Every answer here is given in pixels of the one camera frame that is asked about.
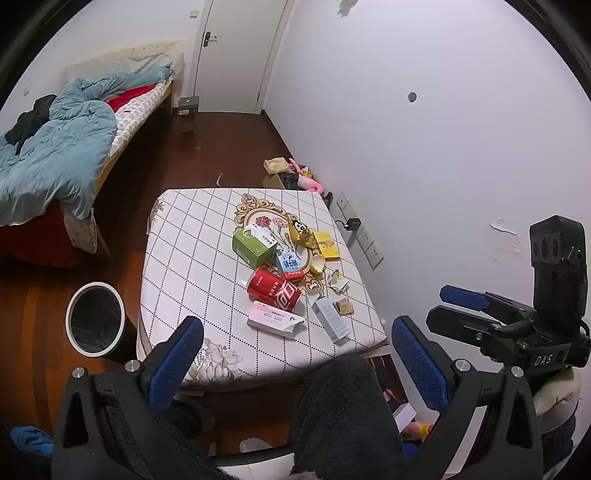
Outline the pink white paper box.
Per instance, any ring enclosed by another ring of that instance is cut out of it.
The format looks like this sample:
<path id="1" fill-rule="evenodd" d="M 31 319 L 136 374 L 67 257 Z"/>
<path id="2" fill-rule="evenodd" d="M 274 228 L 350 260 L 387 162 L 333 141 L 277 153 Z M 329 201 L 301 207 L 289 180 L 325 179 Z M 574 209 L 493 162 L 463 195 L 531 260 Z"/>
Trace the pink white paper box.
<path id="1" fill-rule="evenodd" d="M 289 339 L 294 339 L 298 333 L 304 331 L 304 321 L 304 317 L 259 301 L 252 303 L 247 317 L 249 327 Z"/>

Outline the red soda can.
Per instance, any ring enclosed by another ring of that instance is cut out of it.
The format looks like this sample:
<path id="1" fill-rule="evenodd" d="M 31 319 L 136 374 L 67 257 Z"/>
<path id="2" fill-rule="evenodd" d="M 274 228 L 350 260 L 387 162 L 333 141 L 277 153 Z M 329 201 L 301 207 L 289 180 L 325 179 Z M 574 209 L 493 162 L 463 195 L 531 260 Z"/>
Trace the red soda can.
<path id="1" fill-rule="evenodd" d="M 301 290 L 266 268 L 253 271 L 246 291 L 256 301 L 284 311 L 293 311 L 301 298 Z"/>

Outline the green cardboard box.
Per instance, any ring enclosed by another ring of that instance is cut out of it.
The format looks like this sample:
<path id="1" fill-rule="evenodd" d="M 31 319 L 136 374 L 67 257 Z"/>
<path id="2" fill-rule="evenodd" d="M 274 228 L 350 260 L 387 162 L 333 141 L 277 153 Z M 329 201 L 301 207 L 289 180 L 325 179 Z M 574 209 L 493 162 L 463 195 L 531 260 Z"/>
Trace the green cardboard box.
<path id="1" fill-rule="evenodd" d="M 252 269 L 263 266 L 276 253 L 277 241 L 268 227 L 249 224 L 232 235 L 232 250 Z"/>

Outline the blue white milk carton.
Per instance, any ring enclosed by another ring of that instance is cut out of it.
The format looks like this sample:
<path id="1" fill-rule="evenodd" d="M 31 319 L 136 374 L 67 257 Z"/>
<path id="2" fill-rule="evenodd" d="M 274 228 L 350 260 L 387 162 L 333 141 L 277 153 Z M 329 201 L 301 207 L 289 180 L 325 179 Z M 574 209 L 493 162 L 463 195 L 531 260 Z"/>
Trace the blue white milk carton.
<path id="1" fill-rule="evenodd" d="M 276 269 L 284 280 L 297 282 L 304 278 L 304 261 L 291 248 L 276 252 Z"/>

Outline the yellow fruit peel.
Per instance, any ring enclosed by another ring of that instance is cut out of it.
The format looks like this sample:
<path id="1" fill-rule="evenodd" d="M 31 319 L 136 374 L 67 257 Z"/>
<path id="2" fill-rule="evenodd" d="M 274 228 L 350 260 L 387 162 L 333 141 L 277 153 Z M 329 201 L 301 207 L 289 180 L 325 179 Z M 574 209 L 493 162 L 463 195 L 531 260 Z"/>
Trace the yellow fruit peel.
<path id="1" fill-rule="evenodd" d="M 311 256 L 310 273 L 315 277 L 322 277 L 325 272 L 325 257 L 321 253 Z"/>

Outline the yellow panda snack bag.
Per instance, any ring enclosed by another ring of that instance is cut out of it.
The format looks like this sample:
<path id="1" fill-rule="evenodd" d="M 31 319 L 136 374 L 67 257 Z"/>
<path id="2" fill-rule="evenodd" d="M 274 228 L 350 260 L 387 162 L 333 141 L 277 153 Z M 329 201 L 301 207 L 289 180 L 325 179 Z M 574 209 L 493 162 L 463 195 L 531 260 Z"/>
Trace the yellow panda snack bag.
<path id="1" fill-rule="evenodd" d="M 307 225 L 304 225 L 301 221 L 293 220 L 288 225 L 288 231 L 290 231 L 290 240 L 295 245 L 308 248 L 311 241 L 311 231 Z"/>

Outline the yellow cigarette box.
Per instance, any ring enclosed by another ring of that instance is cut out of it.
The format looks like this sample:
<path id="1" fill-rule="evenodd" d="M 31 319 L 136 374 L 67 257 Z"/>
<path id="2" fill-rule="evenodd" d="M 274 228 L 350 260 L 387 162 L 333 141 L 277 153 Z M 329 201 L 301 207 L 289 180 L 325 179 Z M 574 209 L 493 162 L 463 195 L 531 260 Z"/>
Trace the yellow cigarette box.
<path id="1" fill-rule="evenodd" d="M 322 257 L 327 261 L 339 260 L 339 247 L 335 239 L 332 238 L 332 234 L 325 231 L 314 231 L 312 232 L 315 237 L 315 241 L 318 244 L 318 250 L 322 254 Z"/>

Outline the white patterned table cloth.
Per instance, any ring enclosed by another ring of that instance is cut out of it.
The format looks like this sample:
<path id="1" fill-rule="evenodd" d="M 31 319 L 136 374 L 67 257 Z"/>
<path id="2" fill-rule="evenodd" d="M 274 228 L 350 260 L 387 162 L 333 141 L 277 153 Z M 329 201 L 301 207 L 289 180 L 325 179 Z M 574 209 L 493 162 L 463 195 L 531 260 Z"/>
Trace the white patterned table cloth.
<path id="1" fill-rule="evenodd" d="M 297 287 L 294 312 L 304 328 L 283 338 L 247 323 L 252 298 L 246 287 L 252 268 L 232 250 L 235 230 L 266 226 L 287 244 L 287 224 L 300 220 L 327 232 L 339 249 L 324 277 L 307 274 Z M 346 280 L 345 292 L 329 286 L 332 273 Z M 349 335 L 334 343 L 312 305 L 319 297 L 351 302 Z M 169 189 L 155 201 L 149 222 L 140 289 L 136 352 L 140 359 L 166 341 L 187 316 L 204 324 L 204 344 L 183 380 L 197 391 L 249 388 L 287 380 L 348 352 L 365 354 L 387 342 L 383 323 L 346 242 L 318 193 L 277 189 Z"/>

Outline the brown cracker wrapper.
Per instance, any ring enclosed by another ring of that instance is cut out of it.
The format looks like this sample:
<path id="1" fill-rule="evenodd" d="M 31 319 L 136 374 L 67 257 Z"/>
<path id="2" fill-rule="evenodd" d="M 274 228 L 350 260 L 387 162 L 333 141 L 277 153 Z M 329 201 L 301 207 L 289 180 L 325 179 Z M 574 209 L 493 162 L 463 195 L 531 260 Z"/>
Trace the brown cracker wrapper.
<path id="1" fill-rule="evenodd" d="M 355 307 L 348 298 L 342 298 L 334 303 L 335 310 L 341 316 L 352 316 L 355 313 Z"/>

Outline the black power adapter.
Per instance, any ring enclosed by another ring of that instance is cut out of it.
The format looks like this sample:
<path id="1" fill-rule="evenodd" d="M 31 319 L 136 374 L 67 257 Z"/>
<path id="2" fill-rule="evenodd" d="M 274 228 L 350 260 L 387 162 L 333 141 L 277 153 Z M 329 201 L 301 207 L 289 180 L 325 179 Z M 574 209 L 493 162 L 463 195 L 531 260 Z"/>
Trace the black power adapter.
<path id="1" fill-rule="evenodd" d="M 362 221 L 358 217 L 349 218 L 347 221 L 337 219 L 335 220 L 335 223 L 338 223 L 342 228 L 349 232 L 356 232 L 362 226 Z"/>

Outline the blue cloth on floor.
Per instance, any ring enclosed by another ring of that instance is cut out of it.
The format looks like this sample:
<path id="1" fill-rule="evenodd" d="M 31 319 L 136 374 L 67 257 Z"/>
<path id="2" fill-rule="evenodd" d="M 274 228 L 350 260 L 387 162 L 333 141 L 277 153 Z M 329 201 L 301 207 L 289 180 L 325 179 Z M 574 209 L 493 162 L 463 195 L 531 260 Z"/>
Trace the blue cloth on floor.
<path id="1" fill-rule="evenodd" d="M 17 448 L 28 454 L 51 458 L 54 442 L 50 435 L 34 426 L 19 426 L 10 430 L 10 437 Z"/>

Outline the light blue duvet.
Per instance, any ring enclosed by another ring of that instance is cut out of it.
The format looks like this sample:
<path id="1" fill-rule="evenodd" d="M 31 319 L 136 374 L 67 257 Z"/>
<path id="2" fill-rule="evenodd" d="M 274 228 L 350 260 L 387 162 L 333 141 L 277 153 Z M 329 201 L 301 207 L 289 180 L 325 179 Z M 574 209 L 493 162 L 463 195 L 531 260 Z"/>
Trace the light blue duvet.
<path id="1" fill-rule="evenodd" d="M 86 218 L 117 132 L 107 99 L 165 82 L 168 65 L 142 73 L 77 77 L 52 102 L 49 121 L 21 148 L 1 140 L 1 224 L 20 225 L 43 214 L 53 200 Z"/>

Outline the wooden bed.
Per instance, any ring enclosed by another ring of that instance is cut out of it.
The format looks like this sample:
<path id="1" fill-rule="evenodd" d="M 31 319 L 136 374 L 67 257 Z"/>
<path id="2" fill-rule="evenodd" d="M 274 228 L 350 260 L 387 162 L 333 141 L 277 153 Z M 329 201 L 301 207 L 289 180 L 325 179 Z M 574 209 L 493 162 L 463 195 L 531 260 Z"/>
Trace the wooden bed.
<path id="1" fill-rule="evenodd" d="M 70 267 L 80 263 L 83 257 L 96 254 L 100 247 L 100 233 L 94 217 L 96 198 L 127 144 L 145 121 L 158 108 L 172 107 L 174 94 L 182 84 L 183 48 L 178 41 L 139 45 L 67 68 L 64 87 L 77 77 L 142 73 L 166 65 L 170 67 L 171 75 L 165 82 L 155 84 L 152 91 L 131 100 L 114 113 L 117 132 L 96 184 L 89 215 L 79 220 L 66 211 L 60 201 L 53 200 L 43 214 L 26 223 L 1 224 L 2 256 L 41 266 Z"/>

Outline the red bed sheet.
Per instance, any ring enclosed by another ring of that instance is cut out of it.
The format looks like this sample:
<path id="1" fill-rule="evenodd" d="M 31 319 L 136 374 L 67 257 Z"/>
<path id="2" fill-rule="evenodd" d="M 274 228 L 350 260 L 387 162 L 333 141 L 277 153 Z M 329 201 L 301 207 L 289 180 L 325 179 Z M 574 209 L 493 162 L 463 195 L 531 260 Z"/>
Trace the red bed sheet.
<path id="1" fill-rule="evenodd" d="M 112 109 L 114 113 L 116 113 L 120 108 L 129 103 L 131 100 L 152 91 L 155 87 L 155 84 L 136 87 L 106 100 L 105 103 Z"/>

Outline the white door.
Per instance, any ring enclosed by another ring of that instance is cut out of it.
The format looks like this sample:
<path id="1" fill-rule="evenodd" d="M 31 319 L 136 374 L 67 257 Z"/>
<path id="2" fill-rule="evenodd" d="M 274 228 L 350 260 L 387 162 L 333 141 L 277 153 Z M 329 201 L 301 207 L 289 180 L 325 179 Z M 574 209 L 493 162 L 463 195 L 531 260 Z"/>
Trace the white door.
<path id="1" fill-rule="evenodd" d="M 294 3 L 213 1 L 198 49 L 194 93 L 206 113 L 257 114 Z"/>

